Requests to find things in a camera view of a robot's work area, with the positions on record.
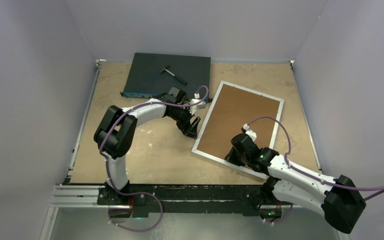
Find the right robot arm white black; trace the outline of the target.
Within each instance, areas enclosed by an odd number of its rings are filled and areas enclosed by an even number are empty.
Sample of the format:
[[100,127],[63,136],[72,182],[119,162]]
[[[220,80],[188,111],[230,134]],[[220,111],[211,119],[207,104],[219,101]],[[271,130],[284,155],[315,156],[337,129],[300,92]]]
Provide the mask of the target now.
[[352,232],[367,204],[349,177],[323,175],[286,161],[271,148],[259,148],[245,133],[230,142],[232,148],[224,158],[227,162],[266,175],[260,191],[264,202],[278,200],[301,206],[323,216],[336,230]]

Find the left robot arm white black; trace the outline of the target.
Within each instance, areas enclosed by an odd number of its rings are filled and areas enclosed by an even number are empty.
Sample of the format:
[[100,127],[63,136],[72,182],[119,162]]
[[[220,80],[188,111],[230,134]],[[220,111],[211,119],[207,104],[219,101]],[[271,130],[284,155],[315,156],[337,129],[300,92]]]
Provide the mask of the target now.
[[195,112],[206,106],[209,95],[207,86],[205,95],[195,92],[193,98],[186,99],[186,92],[173,86],[169,92],[151,97],[144,103],[131,107],[110,106],[98,125],[93,140],[97,143],[100,155],[104,157],[107,174],[106,183],[112,189],[109,197],[118,205],[126,203],[131,193],[126,186],[129,183],[126,171],[126,155],[130,150],[137,127],[155,119],[169,117],[186,137],[196,139],[197,128],[201,120]]

